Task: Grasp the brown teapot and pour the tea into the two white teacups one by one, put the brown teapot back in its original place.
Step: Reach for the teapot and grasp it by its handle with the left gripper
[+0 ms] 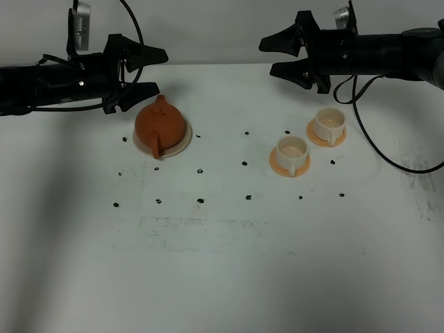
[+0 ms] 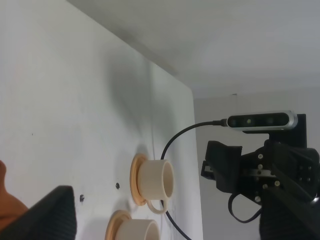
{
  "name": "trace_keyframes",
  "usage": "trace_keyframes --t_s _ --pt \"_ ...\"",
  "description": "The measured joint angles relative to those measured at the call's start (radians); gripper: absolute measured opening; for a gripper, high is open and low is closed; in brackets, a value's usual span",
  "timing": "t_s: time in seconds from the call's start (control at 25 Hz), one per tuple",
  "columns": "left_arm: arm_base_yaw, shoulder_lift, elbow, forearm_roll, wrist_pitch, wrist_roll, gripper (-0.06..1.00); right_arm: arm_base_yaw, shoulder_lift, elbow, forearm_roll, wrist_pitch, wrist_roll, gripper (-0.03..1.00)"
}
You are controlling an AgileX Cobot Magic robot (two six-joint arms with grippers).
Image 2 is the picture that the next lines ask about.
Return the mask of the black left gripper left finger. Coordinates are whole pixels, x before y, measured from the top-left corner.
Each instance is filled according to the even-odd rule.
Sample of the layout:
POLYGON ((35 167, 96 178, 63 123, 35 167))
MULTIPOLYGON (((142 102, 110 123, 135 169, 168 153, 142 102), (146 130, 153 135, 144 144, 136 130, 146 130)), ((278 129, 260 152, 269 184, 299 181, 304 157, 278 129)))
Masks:
POLYGON ((60 185, 0 231, 2 240, 74 240, 77 234, 72 186, 60 185))

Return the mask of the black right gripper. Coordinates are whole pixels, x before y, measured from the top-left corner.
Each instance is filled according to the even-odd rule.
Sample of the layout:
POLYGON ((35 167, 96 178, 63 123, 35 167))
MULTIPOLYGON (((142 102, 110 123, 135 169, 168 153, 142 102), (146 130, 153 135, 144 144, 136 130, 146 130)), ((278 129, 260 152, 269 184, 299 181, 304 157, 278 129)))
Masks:
POLYGON ((307 117, 297 114, 289 130, 242 131, 267 134, 262 147, 243 154, 242 146, 209 141, 201 176, 216 182, 223 193, 241 194, 251 201, 267 188, 278 188, 303 202, 320 195, 320 155, 307 146, 307 117))

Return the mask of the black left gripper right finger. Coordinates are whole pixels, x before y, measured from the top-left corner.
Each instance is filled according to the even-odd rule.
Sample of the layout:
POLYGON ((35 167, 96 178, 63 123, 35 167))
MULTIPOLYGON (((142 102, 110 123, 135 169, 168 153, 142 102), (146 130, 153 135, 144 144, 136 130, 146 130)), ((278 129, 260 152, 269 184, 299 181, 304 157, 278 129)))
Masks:
POLYGON ((320 199, 295 199, 283 190, 269 188, 263 194, 259 235, 262 240, 318 240, 320 199))

